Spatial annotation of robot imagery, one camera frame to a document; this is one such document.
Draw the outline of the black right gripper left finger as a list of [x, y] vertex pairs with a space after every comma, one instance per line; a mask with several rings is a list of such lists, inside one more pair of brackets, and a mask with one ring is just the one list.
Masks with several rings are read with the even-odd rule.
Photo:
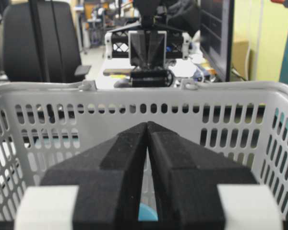
[[117, 230], [138, 220], [147, 124], [48, 168], [27, 188], [16, 230]]

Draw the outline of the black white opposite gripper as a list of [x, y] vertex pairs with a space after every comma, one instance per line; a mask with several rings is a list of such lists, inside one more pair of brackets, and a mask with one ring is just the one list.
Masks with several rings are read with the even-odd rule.
[[[148, 52], [144, 32], [151, 32]], [[164, 67], [166, 58], [188, 58], [191, 37], [187, 32], [161, 23], [147, 28], [141, 23], [131, 23], [108, 31], [104, 41], [107, 59], [129, 58], [135, 67], [148, 67], [148, 64]]]

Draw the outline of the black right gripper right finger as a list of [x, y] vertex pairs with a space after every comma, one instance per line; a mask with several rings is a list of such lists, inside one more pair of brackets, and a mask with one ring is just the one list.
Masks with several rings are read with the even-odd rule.
[[148, 122], [148, 149], [161, 219], [181, 230], [281, 230], [278, 205], [251, 170]]

